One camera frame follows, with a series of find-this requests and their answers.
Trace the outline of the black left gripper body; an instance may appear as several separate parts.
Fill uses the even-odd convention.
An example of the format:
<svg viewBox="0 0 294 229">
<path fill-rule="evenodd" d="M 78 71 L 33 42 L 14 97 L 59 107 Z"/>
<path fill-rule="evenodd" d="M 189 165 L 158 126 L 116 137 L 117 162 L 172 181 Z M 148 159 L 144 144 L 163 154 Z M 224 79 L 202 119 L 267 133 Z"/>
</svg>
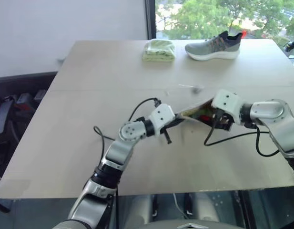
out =
<svg viewBox="0 0 294 229">
<path fill-rule="evenodd" d="M 166 124 L 163 128 L 160 129 L 160 134 L 163 134 L 166 131 L 166 129 L 172 128 L 172 127 L 177 126 L 179 124 L 180 124 L 180 118 L 174 119 L 173 121 Z"/>
</svg>

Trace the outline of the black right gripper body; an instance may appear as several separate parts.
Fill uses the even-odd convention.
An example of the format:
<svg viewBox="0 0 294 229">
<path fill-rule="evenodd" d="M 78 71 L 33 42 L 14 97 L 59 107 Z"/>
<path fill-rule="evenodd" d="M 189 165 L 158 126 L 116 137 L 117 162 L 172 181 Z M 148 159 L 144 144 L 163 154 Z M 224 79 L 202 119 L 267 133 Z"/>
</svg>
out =
<svg viewBox="0 0 294 229">
<path fill-rule="evenodd" d="M 216 123 L 230 123 L 230 129 L 234 123 L 233 117 L 221 109 L 216 113 L 216 121 Z"/>
</svg>

